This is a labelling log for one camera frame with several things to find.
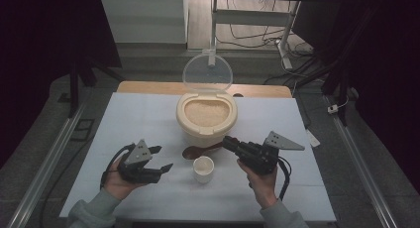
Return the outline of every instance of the wooden spoon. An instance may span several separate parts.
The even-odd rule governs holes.
[[[187,160],[195,160],[195,159],[199,158],[200,156],[202,156],[204,154],[204,152],[210,151],[210,150],[222,147],[222,146],[223,146],[223,142],[219,142],[217,144],[214,144],[213,146],[209,146],[209,147],[205,147],[205,148],[190,146],[190,147],[187,147],[182,152],[182,156]]]

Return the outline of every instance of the white table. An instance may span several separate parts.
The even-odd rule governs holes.
[[[135,190],[115,210],[133,221],[260,222],[259,206],[248,187],[237,157],[220,149],[210,155],[213,179],[200,184],[193,178],[192,161],[181,153],[187,144],[175,118],[178,95],[114,93],[79,175],[60,213],[66,217],[73,204],[90,201],[111,158],[122,147],[145,139],[149,147],[162,146],[147,168],[173,163],[157,184]],[[296,102],[291,98],[235,98],[238,121],[230,135],[261,144],[272,130],[305,146],[304,151],[280,151],[292,166],[290,186],[283,202],[299,210],[306,221],[335,221]],[[278,172],[276,193],[284,176]]]

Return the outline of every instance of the gray sleeve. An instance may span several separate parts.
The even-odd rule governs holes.
[[[89,203],[79,200],[74,204],[68,213],[67,227],[111,227],[115,223],[115,216],[112,213],[120,202],[102,189]]]
[[[267,228],[308,228],[300,212],[291,213],[280,200],[275,205],[261,210],[260,214]]]

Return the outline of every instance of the human hand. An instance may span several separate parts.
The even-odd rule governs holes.
[[[147,185],[146,183],[131,183],[121,178],[118,172],[118,164],[121,158],[112,164],[104,184],[105,190],[119,200],[124,200],[134,189]]]
[[[251,183],[256,200],[262,209],[269,208],[277,202],[275,196],[275,180],[277,178],[277,167],[274,171],[267,175],[259,175],[253,172],[249,167],[244,165],[240,160],[237,160],[239,167],[247,173],[247,178]]]

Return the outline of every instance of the white paper cup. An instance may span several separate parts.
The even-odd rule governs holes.
[[[208,157],[200,157],[192,164],[194,177],[201,183],[207,183],[213,178],[214,163]]]

